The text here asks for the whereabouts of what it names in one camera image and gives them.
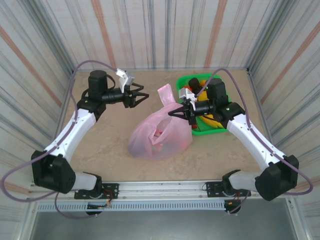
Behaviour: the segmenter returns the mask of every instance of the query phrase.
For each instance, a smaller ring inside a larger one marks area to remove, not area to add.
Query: wire
[[[108,200],[109,200],[108,202],[109,202],[109,204],[110,204],[110,203],[111,203],[111,200],[114,199],[114,194],[113,194],[113,192],[112,192],[110,189],[103,189],[102,191],[103,191],[104,195],[108,198]]]
[[[97,61],[97,60],[86,60],[86,61],[83,61],[81,62],[78,66],[76,66],[76,68],[74,69],[73,73],[71,74],[70,78],[69,78],[69,94],[70,94],[70,97],[72,99],[72,102],[74,104],[74,120],[77,120],[77,117],[78,117],[78,107],[77,107],[77,102],[74,98],[74,96],[72,95],[72,90],[74,88],[74,84],[75,84],[75,76],[76,76],[76,73],[77,71],[79,70],[79,68],[84,65],[84,64],[87,64],[87,63],[96,63],[96,64],[101,64],[113,71],[117,71],[116,68],[106,64],[106,63],[103,63],[101,61]],[[28,162],[25,162],[11,170],[9,170],[6,174],[4,174],[1,178],[1,182],[0,182],[0,187],[1,187],[1,190],[3,191],[4,195],[6,195],[8,198],[10,198],[11,200],[14,200],[16,202],[20,202],[20,203],[32,203],[32,202],[35,202],[35,201],[38,201],[38,200],[42,200],[50,195],[53,195],[55,193],[55,191],[52,191],[52,192],[49,192],[43,196],[40,196],[40,197],[36,197],[36,198],[33,198],[33,199],[21,199],[21,198],[17,198],[15,196],[13,196],[12,194],[10,194],[8,192],[8,190],[6,189],[6,185],[5,185],[5,181],[7,179],[7,177],[9,177],[11,174],[13,174],[14,172],[26,167],[26,166],[29,166],[41,159],[43,159],[44,157],[48,156],[50,153],[52,153],[65,139],[66,137],[70,134],[70,132],[72,131],[72,129],[74,128],[76,124],[76,121],[74,121],[70,128],[66,131],[66,133],[62,136],[62,138],[57,142],[56,146],[54,146],[53,148],[51,148],[50,150],[46,151],[44,154],[32,159],[31,161],[28,161]]]
[[[207,191],[207,190],[204,190],[204,186],[206,185],[207,183],[205,182],[203,185],[202,185],[202,187],[201,187],[201,189],[202,189],[202,191]]]
[[[203,88],[200,90],[200,92],[196,95],[197,97],[206,89],[207,85],[209,84],[209,82],[214,78],[214,76],[216,75],[217,72],[219,71],[224,71],[226,72],[229,77],[231,78],[240,98],[242,101],[242,104],[244,106],[244,110],[245,110],[245,115],[246,115],[246,124],[248,125],[248,128],[250,129],[251,133],[254,135],[254,137],[271,153],[273,154],[279,161],[281,161],[282,163],[284,163],[285,165],[287,165],[289,168],[291,168],[292,170],[294,170],[296,173],[300,174],[308,183],[309,183],[309,189],[303,192],[285,192],[285,195],[294,195],[294,196],[298,196],[298,195],[305,195],[310,193],[313,189],[314,189],[314,185],[312,183],[312,181],[310,180],[310,178],[305,175],[301,170],[297,169],[295,166],[293,166],[292,164],[290,164],[289,162],[287,162],[286,160],[284,160],[281,156],[279,156],[278,154],[274,154],[274,151],[258,136],[258,134],[255,132],[255,130],[251,127],[251,123],[250,123],[250,118],[249,118],[249,111],[248,111],[248,107],[247,104],[245,102],[244,96],[242,95],[240,88],[235,80],[235,78],[232,76],[232,74],[225,68],[221,67],[218,68],[217,70],[215,70],[213,72],[213,74],[210,76],[209,80],[205,82],[205,85],[203,86]]]
[[[232,214],[234,211],[236,211],[238,208],[240,208],[240,207],[241,207],[241,205],[242,205],[242,204],[244,204],[244,203],[245,203],[245,201],[247,200],[247,198],[248,198],[249,194],[250,194],[250,191],[248,191],[248,192],[247,192],[247,194],[245,195],[245,197],[244,197],[243,201],[242,201],[242,202],[241,202],[237,207],[235,207],[235,208],[234,208],[234,209],[232,209],[231,211],[228,211],[228,213],[229,213],[229,214]]]
[[[111,82],[113,82],[113,86],[108,88],[108,90],[114,89],[116,87],[116,81],[114,80],[114,78],[112,76],[110,76],[109,74],[106,75],[106,78],[107,79],[109,78],[111,80]]]
[[[55,195],[55,198],[54,198],[54,207],[55,207],[55,210],[56,210],[59,214],[61,214],[62,216],[64,216],[65,218],[67,218],[67,219],[77,219],[77,220],[80,220],[80,219],[90,219],[90,218],[93,218],[93,217],[97,217],[97,214],[95,214],[95,215],[88,215],[88,216],[72,216],[72,215],[69,215],[69,214],[65,214],[64,212],[60,211],[59,208],[58,208],[58,204],[57,204],[58,195],[59,195],[59,192],[57,192],[56,195]]]

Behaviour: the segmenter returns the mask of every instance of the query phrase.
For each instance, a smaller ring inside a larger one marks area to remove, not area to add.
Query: pink plastic bag
[[[169,84],[158,89],[164,105],[148,116],[134,130],[129,141],[129,152],[135,158],[161,160],[185,151],[192,142],[188,121],[169,116],[168,112],[180,108]]]

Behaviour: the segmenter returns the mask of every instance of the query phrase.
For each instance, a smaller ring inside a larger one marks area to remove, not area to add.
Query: beige table surface
[[[210,180],[221,179],[224,174],[235,169],[258,171],[258,164],[253,157],[229,132],[193,136],[192,144],[184,153],[160,161],[135,159],[128,152],[128,141],[135,127],[162,107],[157,89],[169,83],[178,99],[175,87],[177,79],[200,73],[208,71],[135,72],[135,82],[144,85],[144,92],[149,93],[150,97],[135,108],[125,108],[122,103],[107,105],[106,111],[75,150],[71,161],[73,170],[100,175],[103,181]],[[231,73],[244,95],[250,119],[263,133],[246,72],[233,70]],[[232,101],[242,106],[231,79],[224,72],[218,74],[225,82]],[[89,72],[80,72],[76,77],[73,95],[77,101],[88,87],[88,76]],[[70,104],[65,124],[73,111],[74,106]]]

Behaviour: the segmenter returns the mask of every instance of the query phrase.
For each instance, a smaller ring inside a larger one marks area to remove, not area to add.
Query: striped wall
[[[281,2],[35,1],[74,63],[125,69],[245,67]]]
[[[0,176],[29,161],[54,137],[68,78],[22,1],[0,4]],[[8,178],[6,187],[26,198],[32,170]],[[25,204],[0,191],[0,239],[20,231]]]
[[[273,143],[294,154],[315,189],[299,198],[320,239],[320,1],[294,0],[268,48],[250,69]],[[308,189],[299,179],[296,191]]]

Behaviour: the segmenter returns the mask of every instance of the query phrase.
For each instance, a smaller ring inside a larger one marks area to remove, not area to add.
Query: green basket
[[[197,78],[199,80],[199,82],[202,80],[207,81],[207,80],[209,80],[211,75],[212,75],[212,73],[203,73],[203,74],[182,76],[176,81],[176,89],[179,92],[179,90],[182,89],[185,85],[188,86],[188,82],[192,78]],[[214,77],[221,79],[221,77],[218,75],[215,75]],[[209,126],[206,123],[204,123],[199,117],[196,118],[196,122],[197,122],[198,127],[195,129],[192,129],[193,135],[201,136],[201,135],[206,135],[206,134],[218,134],[218,133],[223,133],[223,132],[228,131],[227,129],[224,129],[224,128],[214,128],[212,126]]]

